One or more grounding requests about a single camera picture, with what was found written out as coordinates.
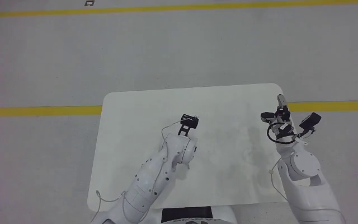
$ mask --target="robot forearm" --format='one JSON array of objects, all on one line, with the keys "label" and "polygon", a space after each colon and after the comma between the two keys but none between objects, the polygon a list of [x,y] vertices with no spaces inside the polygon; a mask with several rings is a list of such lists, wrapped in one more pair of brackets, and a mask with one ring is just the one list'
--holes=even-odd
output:
[{"label": "robot forearm", "polygon": [[[279,95],[277,99],[277,111],[262,113],[261,119],[270,124],[267,136],[276,143],[277,152],[281,155],[277,168],[293,214],[300,223],[345,223],[335,195],[322,174],[318,159],[305,149],[307,143],[300,139],[309,131],[315,131],[314,126],[321,117],[312,113],[301,122],[300,127],[304,130],[297,134],[292,126],[285,98]],[[270,137],[269,130],[274,132],[276,140]],[[309,186],[295,182],[308,178]]]},{"label": "robot forearm", "polygon": [[196,151],[196,142],[187,136],[169,134],[163,148],[142,164],[128,190],[111,210],[100,212],[92,223],[139,223],[174,177],[177,164],[189,165]]}]

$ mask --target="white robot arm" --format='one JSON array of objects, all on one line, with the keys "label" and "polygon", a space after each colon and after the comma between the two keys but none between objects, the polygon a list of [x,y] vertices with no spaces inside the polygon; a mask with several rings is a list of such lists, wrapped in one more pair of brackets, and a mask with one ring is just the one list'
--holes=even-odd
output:
[{"label": "white robot arm", "polygon": [[[289,202],[294,216],[299,223],[345,223],[335,195],[322,174],[318,159],[304,148],[307,143],[300,139],[309,131],[311,134],[315,131],[314,126],[321,116],[310,114],[300,124],[303,132],[297,134],[292,126],[284,96],[279,95],[277,99],[277,111],[262,113],[261,119],[270,124],[267,136],[276,143],[277,152],[281,155],[277,168],[287,196],[285,199]],[[270,130],[274,132],[276,140],[270,137]],[[295,182],[307,178],[310,178],[310,186],[301,186]]]},{"label": "white robot arm", "polygon": [[131,224],[145,218],[150,206],[173,178],[177,164],[188,166],[194,158],[197,139],[190,139],[187,135],[190,128],[197,127],[199,119],[184,114],[180,122],[182,127],[178,135],[169,134],[165,138],[162,149],[142,164],[132,184],[116,204],[109,211],[98,213],[92,223]]}]

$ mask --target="tabletop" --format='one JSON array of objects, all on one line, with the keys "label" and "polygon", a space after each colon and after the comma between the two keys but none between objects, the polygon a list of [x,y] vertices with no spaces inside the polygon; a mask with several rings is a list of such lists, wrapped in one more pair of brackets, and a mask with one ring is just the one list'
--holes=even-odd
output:
[{"label": "tabletop", "polygon": [[[220,206],[282,202],[271,185],[269,169],[280,158],[260,119],[276,111],[282,89],[273,83],[114,92],[103,101],[87,203],[98,209],[99,190],[115,199],[127,190],[140,166],[163,143],[161,129],[196,115],[189,132],[198,139],[190,169],[178,165],[176,178],[152,208]],[[165,133],[177,133],[180,124]],[[283,192],[277,172],[275,186]],[[102,203],[101,211],[112,207]]]}]

